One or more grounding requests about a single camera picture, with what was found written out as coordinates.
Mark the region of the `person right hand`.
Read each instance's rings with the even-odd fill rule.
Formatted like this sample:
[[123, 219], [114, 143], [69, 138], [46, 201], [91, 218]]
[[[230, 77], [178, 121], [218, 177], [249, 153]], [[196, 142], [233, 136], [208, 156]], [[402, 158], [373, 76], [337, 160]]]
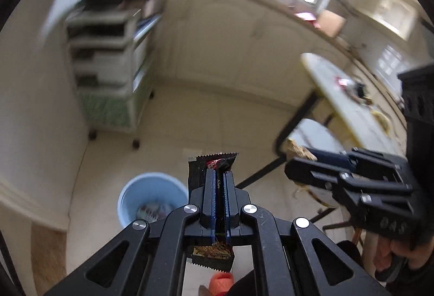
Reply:
[[392, 255], [394, 254], [407, 259], [410, 269], [420, 269], [430, 260], [432, 253], [433, 238], [429, 242], [412, 248], [408, 242], [378, 237], [373, 262], [376, 271], [383, 272], [391, 267]]

